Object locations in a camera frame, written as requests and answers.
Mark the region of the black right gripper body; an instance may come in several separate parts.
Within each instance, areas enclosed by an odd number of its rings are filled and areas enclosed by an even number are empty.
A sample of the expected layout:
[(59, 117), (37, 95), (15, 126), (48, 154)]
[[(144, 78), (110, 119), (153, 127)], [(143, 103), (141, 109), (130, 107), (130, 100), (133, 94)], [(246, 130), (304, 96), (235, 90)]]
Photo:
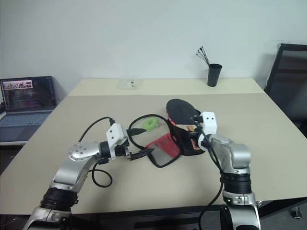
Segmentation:
[(196, 128), (194, 129), (195, 131), (202, 131), (203, 128), (203, 118), (201, 115), (194, 115), (191, 118), (191, 121), (193, 122), (193, 124), (196, 126)]

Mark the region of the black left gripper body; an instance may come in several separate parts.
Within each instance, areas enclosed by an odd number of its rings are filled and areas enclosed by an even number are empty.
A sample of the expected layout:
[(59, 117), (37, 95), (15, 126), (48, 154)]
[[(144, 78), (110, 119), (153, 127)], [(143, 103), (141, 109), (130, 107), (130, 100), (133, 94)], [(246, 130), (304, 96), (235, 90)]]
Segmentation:
[(130, 146), (129, 141), (126, 139), (122, 144), (115, 147), (116, 157), (128, 157), (130, 158), (130, 151), (128, 147)]

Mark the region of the black rubber table tennis paddle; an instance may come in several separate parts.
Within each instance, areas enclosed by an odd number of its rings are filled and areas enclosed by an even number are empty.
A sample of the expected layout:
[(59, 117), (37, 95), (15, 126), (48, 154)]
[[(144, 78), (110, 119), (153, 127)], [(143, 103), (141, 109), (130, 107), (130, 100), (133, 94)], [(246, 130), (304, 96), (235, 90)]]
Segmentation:
[(194, 116), (199, 116), (200, 111), (195, 109), (190, 103), (181, 99), (171, 99), (166, 104), (168, 121), (177, 128), (185, 131), (194, 131), (195, 123), (192, 121)]

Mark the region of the black mesh paddle case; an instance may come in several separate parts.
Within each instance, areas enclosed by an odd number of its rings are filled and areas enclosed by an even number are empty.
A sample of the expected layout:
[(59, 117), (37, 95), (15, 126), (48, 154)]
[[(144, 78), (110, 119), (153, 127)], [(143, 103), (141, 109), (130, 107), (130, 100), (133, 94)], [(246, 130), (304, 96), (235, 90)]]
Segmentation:
[(166, 125), (168, 129), (167, 133), (161, 137), (154, 138), (148, 144), (137, 143), (132, 136), (130, 136), (130, 141), (141, 150), (154, 149), (151, 154), (148, 154), (148, 158), (154, 166), (163, 168), (173, 163), (180, 156), (196, 156), (204, 153), (196, 145), (196, 138), (199, 134), (195, 130), (185, 131), (181, 128), (174, 127), (167, 118), (161, 115), (148, 114), (140, 116), (130, 123), (129, 128), (135, 127), (137, 123), (142, 123), (143, 125), (143, 122), (150, 117), (156, 117), (159, 121), (155, 129), (158, 128), (159, 124)]

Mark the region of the black plastic cup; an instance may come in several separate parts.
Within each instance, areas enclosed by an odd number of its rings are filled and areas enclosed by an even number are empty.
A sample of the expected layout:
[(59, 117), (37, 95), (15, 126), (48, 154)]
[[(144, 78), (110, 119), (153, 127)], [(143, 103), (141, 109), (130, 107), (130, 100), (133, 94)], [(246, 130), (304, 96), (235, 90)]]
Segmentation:
[(217, 85), (222, 65), (220, 64), (210, 64), (208, 68), (208, 79), (207, 85), (210, 87), (215, 87)]

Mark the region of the clear plastic container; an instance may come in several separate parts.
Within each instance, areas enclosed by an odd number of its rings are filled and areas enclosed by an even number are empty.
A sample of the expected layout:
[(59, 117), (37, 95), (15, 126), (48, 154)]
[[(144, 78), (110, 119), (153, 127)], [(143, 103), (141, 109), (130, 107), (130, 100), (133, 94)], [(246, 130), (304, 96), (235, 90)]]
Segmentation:
[(137, 78), (121, 78), (118, 80), (118, 88), (121, 90), (136, 90), (139, 85), (140, 80)]

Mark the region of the black mesh office chair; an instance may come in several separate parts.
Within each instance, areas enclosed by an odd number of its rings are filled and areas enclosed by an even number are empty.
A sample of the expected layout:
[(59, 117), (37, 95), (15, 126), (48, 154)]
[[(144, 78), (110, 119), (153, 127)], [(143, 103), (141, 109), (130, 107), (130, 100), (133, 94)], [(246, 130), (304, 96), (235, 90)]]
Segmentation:
[(307, 45), (278, 45), (264, 91), (307, 138)]

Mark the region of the open laptop computer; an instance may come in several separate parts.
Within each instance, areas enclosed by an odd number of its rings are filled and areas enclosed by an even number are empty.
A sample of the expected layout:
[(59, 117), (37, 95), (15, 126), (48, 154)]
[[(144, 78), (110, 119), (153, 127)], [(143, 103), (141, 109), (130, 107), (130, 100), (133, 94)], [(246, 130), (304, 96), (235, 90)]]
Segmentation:
[(0, 145), (22, 145), (57, 106), (53, 77), (0, 80), (5, 115), (0, 118)]

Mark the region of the chair caster wheel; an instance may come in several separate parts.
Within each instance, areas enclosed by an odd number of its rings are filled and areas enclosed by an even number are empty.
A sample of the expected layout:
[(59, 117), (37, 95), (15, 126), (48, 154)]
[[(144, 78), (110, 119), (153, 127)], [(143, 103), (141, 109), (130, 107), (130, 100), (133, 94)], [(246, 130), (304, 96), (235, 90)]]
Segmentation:
[(295, 206), (294, 208), (292, 208), (291, 210), (291, 216), (293, 219), (297, 219), (297, 220), (302, 220), (303, 219), (303, 206), (299, 205), (299, 206)]

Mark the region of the black table frame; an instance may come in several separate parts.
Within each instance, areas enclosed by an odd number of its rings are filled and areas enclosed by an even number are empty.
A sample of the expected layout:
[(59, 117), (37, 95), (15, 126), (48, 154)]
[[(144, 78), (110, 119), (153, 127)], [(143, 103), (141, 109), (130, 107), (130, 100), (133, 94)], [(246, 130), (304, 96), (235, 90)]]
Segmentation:
[(258, 208), (259, 218), (268, 218), (305, 203), (307, 203), (307, 197), (273, 200)]

